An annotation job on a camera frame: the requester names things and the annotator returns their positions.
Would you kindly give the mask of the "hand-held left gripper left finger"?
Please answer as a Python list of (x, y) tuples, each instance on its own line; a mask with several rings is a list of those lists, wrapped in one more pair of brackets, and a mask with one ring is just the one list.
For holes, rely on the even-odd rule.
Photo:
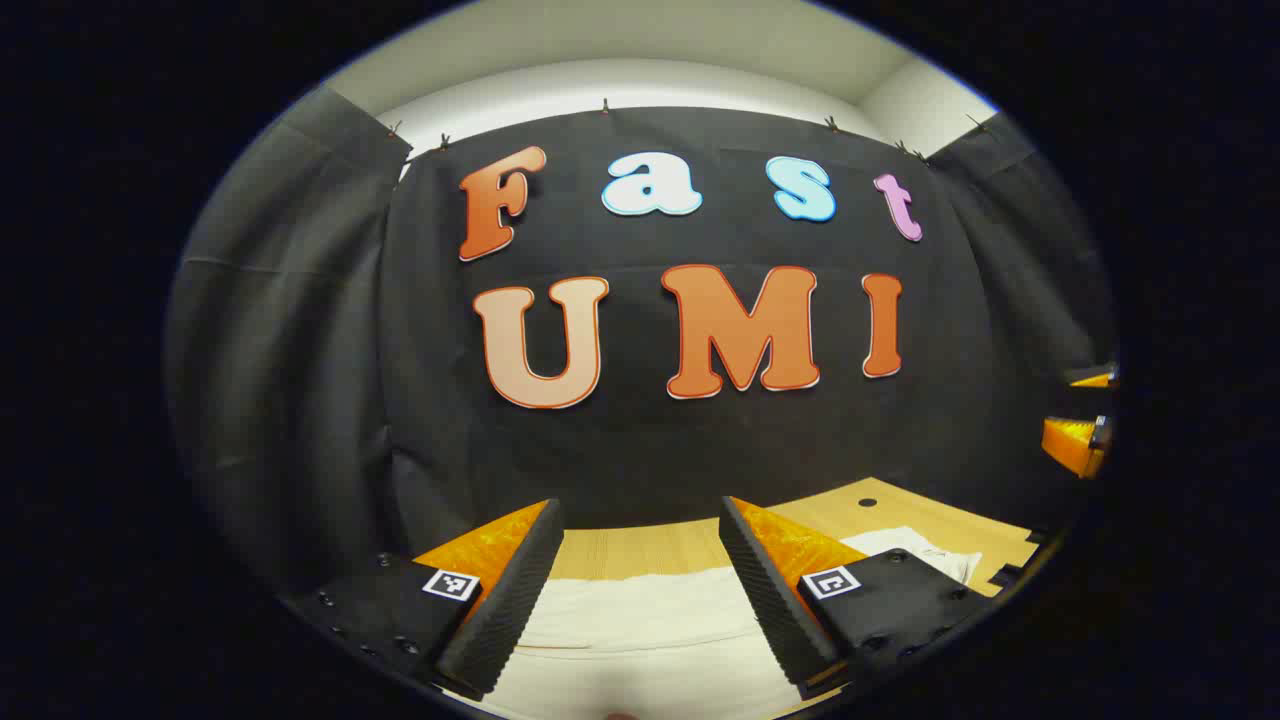
[(561, 503), (535, 502), (434, 550), (380, 552), (285, 606), (360, 661), (424, 689), (494, 691), (564, 537)]

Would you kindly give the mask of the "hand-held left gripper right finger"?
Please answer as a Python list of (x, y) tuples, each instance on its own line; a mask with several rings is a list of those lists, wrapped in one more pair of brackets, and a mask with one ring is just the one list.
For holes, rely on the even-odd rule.
[(718, 527), (767, 644), (804, 700), (901, 676), (992, 602), (905, 548), (863, 553), (732, 496), (721, 500)]

